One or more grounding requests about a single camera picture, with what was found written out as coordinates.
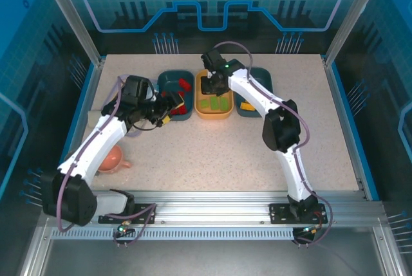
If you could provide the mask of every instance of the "yellow block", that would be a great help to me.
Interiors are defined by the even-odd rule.
[[[167,124],[168,122],[170,122],[170,116],[166,115],[165,118],[162,120],[163,124]]]
[[[246,102],[240,103],[240,108],[246,111],[255,111],[255,108],[251,104],[247,104]]]

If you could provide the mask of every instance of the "blue edge trim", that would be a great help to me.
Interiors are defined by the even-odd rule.
[[[93,65],[93,63],[90,63],[88,74],[86,75],[86,79],[84,80],[82,92],[80,93],[79,101],[77,102],[76,111],[75,111],[75,114],[73,115],[73,119],[71,120],[69,133],[67,135],[66,142],[64,143],[62,156],[60,157],[60,163],[64,161],[64,157],[66,157],[67,153],[70,150],[70,145],[73,140],[73,136],[75,134],[77,122],[79,121],[79,118],[80,118],[80,112],[82,111],[82,106],[86,98],[86,93],[88,91],[91,76],[93,74],[94,69],[95,69],[95,66]]]
[[[365,155],[365,152],[362,146],[361,138],[359,137],[359,133],[358,133],[358,129],[356,128],[355,120],[353,119],[353,115],[350,111],[349,102],[348,102],[348,99],[346,98],[346,93],[343,88],[342,80],[341,80],[341,77],[339,76],[339,72],[337,70],[335,62],[332,63],[332,71],[336,79],[339,94],[341,94],[341,98],[343,101],[343,106],[346,111],[346,115],[348,116],[349,126],[352,131],[353,138],[355,139],[356,148],[358,150],[359,158],[361,160],[360,162],[362,163],[363,170],[365,172],[367,185],[364,185],[364,186],[369,188],[372,200],[379,201],[379,195],[378,195],[378,192],[375,186],[375,182],[373,180],[368,161],[366,160],[366,155]]]

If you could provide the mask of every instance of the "orange cup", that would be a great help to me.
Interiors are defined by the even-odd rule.
[[[100,173],[112,174],[117,172],[121,167],[131,168],[131,163],[123,159],[123,152],[117,144],[109,151],[102,164],[98,168]]]

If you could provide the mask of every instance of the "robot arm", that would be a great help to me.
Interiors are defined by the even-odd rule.
[[[96,127],[75,153],[57,170],[42,174],[42,205],[46,214],[56,216],[57,198],[62,181],[73,164],[75,167],[70,173],[61,202],[62,219],[83,226],[94,216],[133,213],[135,202],[131,194],[110,190],[96,196],[92,193],[90,185],[104,158],[134,123],[149,120],[156,127],[161,127],[170,120],[171,110],[184,104],[178,93],[166,93],[163,97],[155,95],[154,92],[146,78],[129,76],[126,79],[119,107],[111,120],[108,122],[115,110],[116,99],[103,108]]]
[[[209,71],[208,77],[201,78],[203,94],[220,96],[231,89],[245,98],[263,117],[263,141],[269,149],[275,151],[281,162],[288,185],[290,211],[296,219],[300,219],[307,210],[316,206],[318,201],[303,183],[305,181],[311,188],[304,172],[299,149],[295,152],[304,179],[301,178],[294,159],[294,149],[299,143],[301,133],[299,120],[273,100],[277,100],[276,102],[288,106],[295,112],[297,112],[296,103],[293,100],[285,102],[273,95],[250,76],[249,80],[253,85],[264,91],[268,97],[262,95],[248,80],[244,65],[237,60],[227,62],[216,49],[207,52],[201,58]]]

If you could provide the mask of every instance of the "black wire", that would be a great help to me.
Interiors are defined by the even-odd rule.
[[[157,126],[154,126],[153,128],[140,128],[140,127],[137,127],[135,124],[133,124],[132,126],[140,131],[151,131],[157,128]]]
[[[248,54],[249,56],[249,66],[247,67],[247,81],[250,82],[250,85],[252,85],[256,91],[258,91],[259,93],[261,93],[263,96],[265,96],[267,99],[269,99],[270,101],[275,102],[277,105],[279,105],[280,107],[282,107],[283,109],[286,109],[287,111],[289,111],[290,113],[292,113],[299,121],[300,123],[303,125],[305,131],[306,131],[306,138],[304,140],[303,143],[299,143],[298,145],[295,146],[295,148],[293,148],[293,154],[294,154],[294,158],[295,158],[295,162],[296,162],[296,167],[297,170],[299,172],[299,176],[301,178],[301,182],[303,183],[304,187],[307,189],[307,191],[309,191],[309,193],[311,193],[311,195],[313,195],[314,197],[316,197],[318,200],[321,200],[323,202],[326,203],[326,205],[329,208],[330,211],[330,220],[329,220],[329,225],[326,227],[326,230],[324,231],[323,235],[321,235],[320,237],[318,237],[316,240],[312,241],[312,243],[310,243],[309,245],[316,245],[317,243],[319,243],[320,241],[322,241],[327,234],[329,233],[332,224],[333,224],[333,210],[332,210],[332,206],[329,203],[328,200],[324,199],[323,197],[319,196],[318,194],[316,194],[316,192],[313,191],[313,189],[311,189],[308,184],[306,183],[304,177],[303,177],[303,173],[302,170],[303,168],[301,167],[301,165],[299,164],[299,161],[297,159],[297,153],[296,150],[297,148],[300,147],[304,147],[310,139],[310,133],[309,133],[309,128],[308,125],[306,124],[306,122],[304,121],[304,119],[297,113],[297,111],[294,111],[293,109],[290,109],[288,106],[285,106],[282,102],[277,101],[276,99],[270,97],[270,95],[267,95],[264,91],[260,90],[257,86],[254,85],[253,81],[249,80],[249,76],[250,76],[250,71],[252,70],[252,65],[253,65],[253,56],[251,54],[251,52],[242,44],[236,42],[236,41],[223,41],[223,42],[219,42],[217,43],[213,48],[216,49],[224,44],[234,44],[235,46],[238,46],[240,48],[242,48],[243,50],[245,50],[245,52]]]

